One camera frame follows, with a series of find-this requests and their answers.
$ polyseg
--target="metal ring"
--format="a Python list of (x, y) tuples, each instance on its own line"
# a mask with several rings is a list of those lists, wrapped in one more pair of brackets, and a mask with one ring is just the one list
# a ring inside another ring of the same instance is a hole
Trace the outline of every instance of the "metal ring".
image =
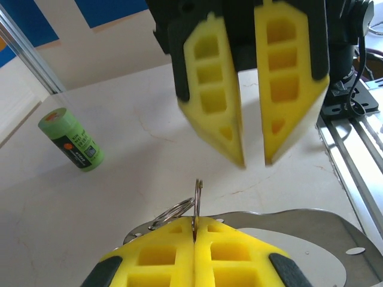
[(194, 215), (193, 215), (193, 239), (196, 241), (197, 229), (198, 229), (198, 217), (199, 208), (201, 203), (201, 192), (203, 188), (203, 182), (200, 179), (196, 180), (196, 190), (194, 194)]
[(194, 205), (194, 198), (190, 197), (176, 204), (175, 206), (169, 208), (167, 211), (161, 213), (157, 216), (152, 225), (149, 226), (149, 230), (156, 230), (157, 228), (163, 226), (172, 218), (178, 218), (187, 212)]

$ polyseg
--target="white tabletop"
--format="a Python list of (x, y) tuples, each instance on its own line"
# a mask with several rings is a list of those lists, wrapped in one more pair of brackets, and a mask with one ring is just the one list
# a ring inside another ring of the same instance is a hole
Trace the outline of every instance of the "white tabletop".
[[(178, 110), (171, 65), (47, 99), (0, 149), (0, 285), (80, 285), (128, 231), (193, 196), (197, 177), (202, 215), (315, 207), (356, 225), (314, 126), (264, 166), (257, 74), (239, 77), (247, 170), (196, 136)], [(37, 127), (63, 105), (105, 151), (91, 172), (79, 171)]]

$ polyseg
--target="green bottle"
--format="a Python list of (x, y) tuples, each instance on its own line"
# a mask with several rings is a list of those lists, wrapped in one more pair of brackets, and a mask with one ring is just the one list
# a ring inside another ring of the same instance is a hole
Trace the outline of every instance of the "green bottle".
[(38, 127), (84, 172), (96, 168), (104, 159), (104, 152), (66, 108), (51, 111)]

